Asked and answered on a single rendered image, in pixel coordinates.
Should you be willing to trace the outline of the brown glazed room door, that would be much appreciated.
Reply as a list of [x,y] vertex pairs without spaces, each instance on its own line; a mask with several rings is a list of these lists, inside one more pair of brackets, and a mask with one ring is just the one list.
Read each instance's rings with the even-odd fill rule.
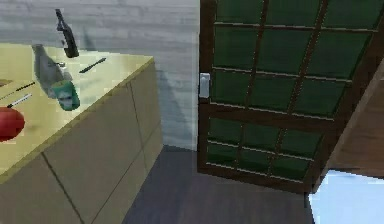
[[384,62],[384,0],[200,0],[197,169],[313,193]]

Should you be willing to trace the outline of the yellow wooden counter cabinet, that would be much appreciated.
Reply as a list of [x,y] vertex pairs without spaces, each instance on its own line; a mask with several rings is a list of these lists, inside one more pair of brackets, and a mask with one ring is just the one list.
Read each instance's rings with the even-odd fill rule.
[[[80,106],[62,110],[37,83],[0,100],[32,93],[16,106],[24,129],[0,143],[0,224],[122,224],[162,149],[154,59],[46,52],[65,63]],[[35,81],[33,67],[30,46],[0,44],[0,97]]]

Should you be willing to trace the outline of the black table knife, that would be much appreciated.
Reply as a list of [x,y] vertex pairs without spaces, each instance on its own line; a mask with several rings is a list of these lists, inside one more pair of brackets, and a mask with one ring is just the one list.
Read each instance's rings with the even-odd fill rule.
[[98,61],[96,61],[95,63],[91,64],[91,65],[88,65],[87,67],[83,68],[82,70],[79,71],[79,73],[86,73],[88,72],[89,70],[91,70],[93,67],[95,67],[96,65],[100,64],[100,63],[103,63],[107,58],[103,57],[101,59],[99,59]]

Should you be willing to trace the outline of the dark glass bottle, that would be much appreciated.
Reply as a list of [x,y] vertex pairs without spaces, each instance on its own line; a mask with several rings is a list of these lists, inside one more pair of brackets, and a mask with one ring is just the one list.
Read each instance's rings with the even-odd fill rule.
[[56,9],[55,13],[58,19],[56,30],[63,35],[61,43],[63,45],[66,56],[68,58],[78,57],[79,52],[70,26],[65,22],[60,9]]

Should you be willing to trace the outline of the thin black utensil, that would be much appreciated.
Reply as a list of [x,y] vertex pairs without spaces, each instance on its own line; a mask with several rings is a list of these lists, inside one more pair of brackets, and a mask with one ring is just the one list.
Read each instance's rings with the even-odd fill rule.
[[29,84],[26,84],[26,85],[24,85],[24,86],[21,86],[21,87],[15,89],[15,90],[11,91],[10,93],[8,93],[8,94],[6,94],[6,95],[0,97],[0,100],[3,100],[3,99],[7,98],[8,96],[10,96],[10,95],[12,95],[12,94],[14,94],[14,93],[16,93],[16,92],[18,92],[18,91],[21,91],[21,90],[23,90],[23,89],[25,89],[25,88],[28,88],[29,86],[32,86],[32,85],[34,85],[35,83],[36,83],[36,82],[33,81],[33,82],[29,83]]

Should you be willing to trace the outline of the red apple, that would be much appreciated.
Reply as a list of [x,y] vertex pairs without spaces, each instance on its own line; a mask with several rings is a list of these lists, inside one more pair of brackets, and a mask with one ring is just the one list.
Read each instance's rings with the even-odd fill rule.
[[24,116],[17,110],[0,107],[0,142],[15,138],[24,128]]

